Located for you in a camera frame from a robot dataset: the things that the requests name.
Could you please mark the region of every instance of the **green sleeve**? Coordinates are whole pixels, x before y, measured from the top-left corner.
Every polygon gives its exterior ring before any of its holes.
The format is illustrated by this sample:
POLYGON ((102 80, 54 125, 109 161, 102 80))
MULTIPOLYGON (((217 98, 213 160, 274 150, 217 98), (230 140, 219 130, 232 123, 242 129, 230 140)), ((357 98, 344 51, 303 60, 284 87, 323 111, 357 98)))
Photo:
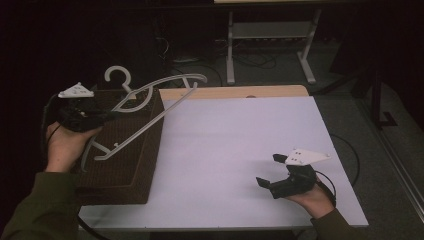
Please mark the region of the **green sleeve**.
POLYGON ((69 173, 38 173, 31 194, 17 206, 1 240, 77 239, 76 180, 69 173))
POLYGON ((350 226, 337 209, 334 209, 324 217, 312 219, 311 222, 320 240, 367 239, 358 229, 350 226))

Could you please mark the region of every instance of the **dark background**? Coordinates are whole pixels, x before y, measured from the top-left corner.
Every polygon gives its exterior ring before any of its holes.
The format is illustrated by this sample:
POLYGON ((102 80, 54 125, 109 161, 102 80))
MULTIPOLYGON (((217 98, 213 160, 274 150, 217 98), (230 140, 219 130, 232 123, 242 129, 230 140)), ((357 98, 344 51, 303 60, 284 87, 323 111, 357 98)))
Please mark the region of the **dark background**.
MULTIPOLYGON (((418 1, 365 2, 326 9, 315 40, 341 41, 334 72, 349 74, 371 62, 424 128, 422 8, 418 1)), ((123 10, 112 3, 1 3, 2 229, 16 204, 29 194, 35 173, 45 167, 40 154, 40 126, 50 96, 77 82, 88 88, 96 84, 99 88, 119 86, 119 80, 111 84, 103 81, 104 71, 111 65, 128 68, 133 88, 166 76, 171 66, 159 56, 164 45, 156 37, 168 39, 174 58, 201 55, 210 61, 214 59, 214 40, 226 37, 225 9, 146 11, 140 8, 179 4, 121 1, 123 10)), ((249 19, 256 9, 240 11, 249 19)), ((278 11, 271 12, 268 17, 281 17, 278 11)))

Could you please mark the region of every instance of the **table surface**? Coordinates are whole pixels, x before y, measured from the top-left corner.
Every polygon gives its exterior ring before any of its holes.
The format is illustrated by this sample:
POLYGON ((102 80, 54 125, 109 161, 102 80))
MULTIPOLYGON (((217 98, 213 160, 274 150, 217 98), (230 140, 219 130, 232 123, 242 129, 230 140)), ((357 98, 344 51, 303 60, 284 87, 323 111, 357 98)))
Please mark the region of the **table surface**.
MULTIPOLYGON (((248 88, 221 90, 231 90, 228 97, 261 90, 248 88)), ((312 166, 334 182, 338 209, 348 223, 368 225, 314 99, 289 96, 185 100, 165 116, 147 204, 85 206, 81 218, 97 229, 137 231, 310 227, 310 216, 299 205, 273 199, 256 182, 256 177, 286 179, 286 167, 272 155, 304 148, 331 156, 312 166)), ((165 108, 173 102, 164 100, 165 108)))

